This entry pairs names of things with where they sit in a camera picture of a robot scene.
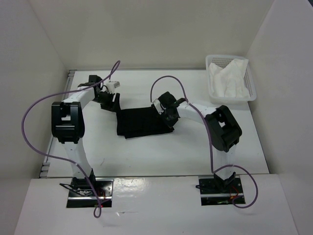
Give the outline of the black skirt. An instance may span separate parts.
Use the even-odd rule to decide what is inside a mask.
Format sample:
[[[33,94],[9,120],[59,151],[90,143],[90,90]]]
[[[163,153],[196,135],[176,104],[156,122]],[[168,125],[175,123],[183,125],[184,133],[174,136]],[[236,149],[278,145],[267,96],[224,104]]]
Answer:
[[[123,109],[116,113],[117,135],[126,139],[172,133],[153,107]]]

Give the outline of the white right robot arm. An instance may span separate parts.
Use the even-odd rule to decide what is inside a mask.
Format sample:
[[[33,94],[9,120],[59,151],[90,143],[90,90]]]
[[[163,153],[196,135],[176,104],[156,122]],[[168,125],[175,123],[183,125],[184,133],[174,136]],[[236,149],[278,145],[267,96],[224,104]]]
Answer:
[[[176,99],[166,92],[152,102],[161,119],[170,127],[179,118],[186,118],[204,124],[209,137],[209,157],[214,187],[226,192],[234,181],[234,153],[242,135],[235,117],[225,105],[216,109],[188,102],[186,98]]]

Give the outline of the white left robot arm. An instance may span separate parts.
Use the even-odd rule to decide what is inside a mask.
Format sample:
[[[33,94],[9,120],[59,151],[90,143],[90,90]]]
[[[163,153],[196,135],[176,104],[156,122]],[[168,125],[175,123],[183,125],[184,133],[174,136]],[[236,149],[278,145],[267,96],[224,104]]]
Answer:
[[[73,179],[70,185],[72,191],[81,190],[85,195],[93,195],[97,191],[97,181],[92,167],[88,163],[83,146],[85,122],[83,109],[91,101],[100,107],[114,111],[119,94],[115,90],[120,82],[109,80],[105,85],[98,75],[90,75],[86,83],[81,83],[77,91],[61,102],[51,106],[51,130],[53,137],[64,147],[72,164]]]

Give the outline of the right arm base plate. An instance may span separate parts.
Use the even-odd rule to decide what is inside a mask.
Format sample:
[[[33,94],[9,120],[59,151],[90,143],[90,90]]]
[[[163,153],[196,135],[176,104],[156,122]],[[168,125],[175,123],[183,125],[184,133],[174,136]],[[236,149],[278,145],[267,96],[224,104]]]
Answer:
[[[220,190],[214,182],[213,176],[199,177],[199,182],[195,186],[200,192],[202,206],[231,205],[234,200],[235,204],[245,204],[245,197],[241,179],[236,177],[229,186]]]

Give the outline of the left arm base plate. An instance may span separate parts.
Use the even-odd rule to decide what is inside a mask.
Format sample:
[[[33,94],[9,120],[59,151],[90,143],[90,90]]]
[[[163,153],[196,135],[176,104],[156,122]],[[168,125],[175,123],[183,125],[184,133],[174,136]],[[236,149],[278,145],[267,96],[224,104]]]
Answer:
[[[113,179],[96,178],[94,183],[95,192],[87,182],[78,184],[78,181],[72,179],[70,184],[60,183],[68,191],[67,208],[95,208],[98,205],[97,198],[102,208],[111,208]]]

